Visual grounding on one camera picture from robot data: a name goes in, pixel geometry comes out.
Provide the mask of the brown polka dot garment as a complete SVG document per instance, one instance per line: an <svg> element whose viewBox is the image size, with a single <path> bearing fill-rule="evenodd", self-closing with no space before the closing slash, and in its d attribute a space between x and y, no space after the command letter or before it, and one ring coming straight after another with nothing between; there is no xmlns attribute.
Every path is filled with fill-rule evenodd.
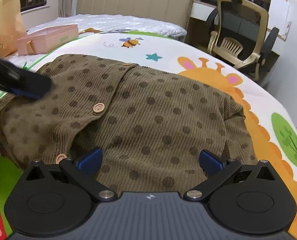
<svg viewBox="0 0 297 240"><path fill-rule="evenodd" d="M243 108L187 77L89 55L40 68L54 88L40 100L0 100L0 140L20 168L104 152L97 181L116 192L186 192L206 180L199 154L255 164Z"/></svg>

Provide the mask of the pink gift box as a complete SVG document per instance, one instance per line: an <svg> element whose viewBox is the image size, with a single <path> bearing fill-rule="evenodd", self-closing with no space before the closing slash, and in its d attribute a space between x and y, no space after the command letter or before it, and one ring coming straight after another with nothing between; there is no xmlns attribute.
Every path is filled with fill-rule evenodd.
<svg viewBox="0 0 297 240"><path fill-rule="evenodd" d="M48 54L78 38L77 24L48 27L17 39L18 55Z"/></svg>

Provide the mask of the tan paper bag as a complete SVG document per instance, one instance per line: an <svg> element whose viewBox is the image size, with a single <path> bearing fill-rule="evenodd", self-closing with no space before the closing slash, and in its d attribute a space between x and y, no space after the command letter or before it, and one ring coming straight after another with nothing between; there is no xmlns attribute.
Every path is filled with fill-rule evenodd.
<svg viewBox="0 0 297 240"><path fill-rule="evenodd" d="M0 57L16 51L16 41L26 34L20 0L0 0Z"/></svg>

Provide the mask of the cartoon animal play mat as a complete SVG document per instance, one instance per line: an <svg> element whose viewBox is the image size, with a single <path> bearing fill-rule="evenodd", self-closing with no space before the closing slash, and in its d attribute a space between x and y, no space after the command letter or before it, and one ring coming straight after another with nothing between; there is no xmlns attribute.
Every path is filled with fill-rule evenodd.
<svg viewBox="0 0 297 240"><path fill-rule="evenodd" d="M65 54L137 63L172 73L174 77L191 78L229 94L244 109L254 158L272 163L297 204L295 126L281 103L233 67L185 43L140 31L83 34L48 54L21 56L12 53L6 59L35 71ZM289 231L297 238L297 213Z"/></svg>

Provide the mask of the white quilted mattress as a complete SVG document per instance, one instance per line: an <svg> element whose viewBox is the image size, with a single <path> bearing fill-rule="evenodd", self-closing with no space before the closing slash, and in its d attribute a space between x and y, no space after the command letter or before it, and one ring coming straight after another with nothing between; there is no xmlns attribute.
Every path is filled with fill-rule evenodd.
<svg viewBox="0 0 297 240"><path fill-rule="evenodd" d="M174 23L153 20L150 18L140 18L135 16L123 15L90 15L78 14L70 17L58 17L57 19L41 25L37 25L29 29L28 34L36 31L57 27L60 25L77 24L79 31L93 28L95 30L104 32L117 32L117 31L140 31L144 33L157 34L164 37L174 38L175 40L183 41L187 35L184 27ZM14 52L6 57L6 60L12 62L20 68L30 69L32 66L44 57L45 54L19 56Z"/></svg>

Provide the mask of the beige mesh office chair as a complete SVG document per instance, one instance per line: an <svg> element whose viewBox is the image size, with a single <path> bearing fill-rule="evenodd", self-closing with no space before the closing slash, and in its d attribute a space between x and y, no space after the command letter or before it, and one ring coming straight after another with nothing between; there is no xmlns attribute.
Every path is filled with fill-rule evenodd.
<svg viewBox="0 0 297 240"><path fill-rule="evenodd" d="M277 27L267 33L268 20L268 11L250 0L217 0L206 19L208 53L259 81L279 34Z"/></svg>

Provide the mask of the white board on desk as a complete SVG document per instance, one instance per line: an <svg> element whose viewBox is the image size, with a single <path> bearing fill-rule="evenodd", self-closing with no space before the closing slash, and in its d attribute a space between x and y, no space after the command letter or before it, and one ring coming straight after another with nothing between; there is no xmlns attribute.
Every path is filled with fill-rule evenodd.
<svg viewBox="0 0 297 240"><path fill-rule="evenodd" d="M269 0L268 30L279 29L278 37L285 41L287 39L291 21L288 18L290 3L287 0Z"/></svg>

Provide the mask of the beige upholstered headboard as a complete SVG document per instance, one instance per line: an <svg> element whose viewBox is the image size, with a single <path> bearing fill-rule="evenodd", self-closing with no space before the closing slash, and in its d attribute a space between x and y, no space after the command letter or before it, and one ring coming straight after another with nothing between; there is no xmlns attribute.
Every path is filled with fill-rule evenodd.
<svg viewBox="0 0 297 240"><path fill-rule="evenodd" d="M186 29L192 4L193 0L78 0L76 13L150 18Z"/></svg>

